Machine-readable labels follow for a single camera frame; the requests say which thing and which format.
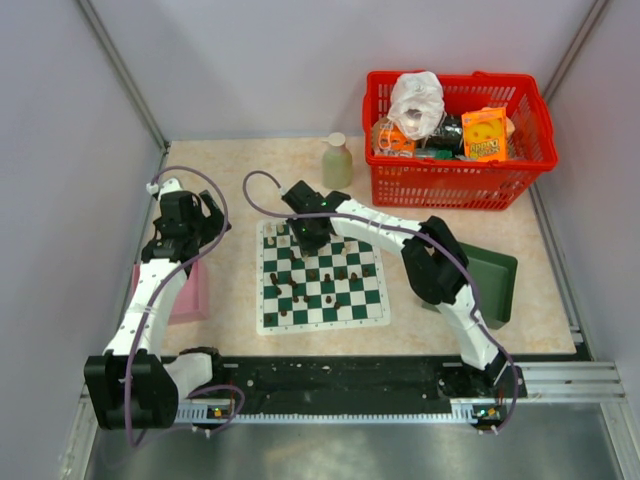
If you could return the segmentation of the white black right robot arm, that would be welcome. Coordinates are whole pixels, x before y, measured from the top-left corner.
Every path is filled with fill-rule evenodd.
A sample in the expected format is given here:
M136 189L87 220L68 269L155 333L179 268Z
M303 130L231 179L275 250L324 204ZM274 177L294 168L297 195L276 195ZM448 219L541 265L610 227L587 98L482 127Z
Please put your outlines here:
M332 191L322 195L299 181L282 193L293 211L287 223L302 249L311 254L331 236L350 237L402 260L409 286L434 306L453 330L466 380L476 394L502 391L517 397L521 380L511 355L489 333L479 304L479 289L468 257L447 224L432 216L423 222L384 214Z

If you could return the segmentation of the green white chess mat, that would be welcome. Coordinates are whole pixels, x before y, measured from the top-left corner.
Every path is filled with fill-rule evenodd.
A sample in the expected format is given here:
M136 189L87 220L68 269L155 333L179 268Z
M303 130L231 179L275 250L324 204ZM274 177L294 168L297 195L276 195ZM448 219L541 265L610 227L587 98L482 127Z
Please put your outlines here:
M391 308L380 249L331 236L306 255L284 221L256 227L256 330L285 335L386 326Z

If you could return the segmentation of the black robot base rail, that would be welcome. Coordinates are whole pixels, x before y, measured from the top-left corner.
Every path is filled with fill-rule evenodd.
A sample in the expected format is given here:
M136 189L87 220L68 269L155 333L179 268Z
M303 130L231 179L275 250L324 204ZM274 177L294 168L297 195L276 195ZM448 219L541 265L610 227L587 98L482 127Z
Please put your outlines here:
M227 357L177 422L418 423L503 425L527 396L520 368L481 372L452 356Z

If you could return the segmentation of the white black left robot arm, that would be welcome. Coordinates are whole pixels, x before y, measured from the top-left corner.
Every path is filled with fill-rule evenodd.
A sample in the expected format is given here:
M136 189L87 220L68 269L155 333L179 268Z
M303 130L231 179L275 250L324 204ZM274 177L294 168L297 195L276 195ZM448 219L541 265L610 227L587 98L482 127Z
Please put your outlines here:
M202 248L230 226L208 191L194 194L175 178L148 189L160 215L142 250L135 290L114 337L84 365L94 413L105 430L168 428L191 392L216 396L227 382L225 370L214 364L216 349L187 349L165 363L161 348Z

